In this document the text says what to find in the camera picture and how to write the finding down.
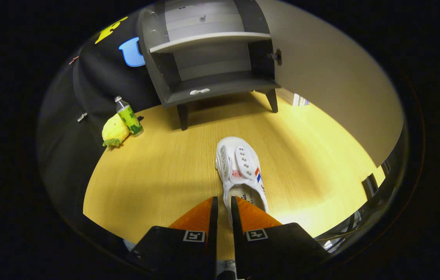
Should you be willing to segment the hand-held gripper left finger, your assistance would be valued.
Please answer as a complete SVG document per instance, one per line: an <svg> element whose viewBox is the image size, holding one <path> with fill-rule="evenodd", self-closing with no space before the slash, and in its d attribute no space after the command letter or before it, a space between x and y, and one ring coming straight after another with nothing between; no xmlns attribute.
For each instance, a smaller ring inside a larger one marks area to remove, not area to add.
<svg viewBox="0 0 440 280"><path fill-rule="evenodd" d="M126 260L152 280L217 278L218 197L212 196L168 227L153 226Z"/></svg>

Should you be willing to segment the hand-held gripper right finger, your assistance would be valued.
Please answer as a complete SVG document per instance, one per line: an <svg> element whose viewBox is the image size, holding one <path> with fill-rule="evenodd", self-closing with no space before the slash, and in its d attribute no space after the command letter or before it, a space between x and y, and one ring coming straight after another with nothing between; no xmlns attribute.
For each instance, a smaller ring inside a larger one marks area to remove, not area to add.
<svg viewBox="0 0 440 280"><path fill-rule="evenodd" d="M231 197L236 275L245 280L301 280L330 259L298 223L282 224L246 200Z"/></svg>

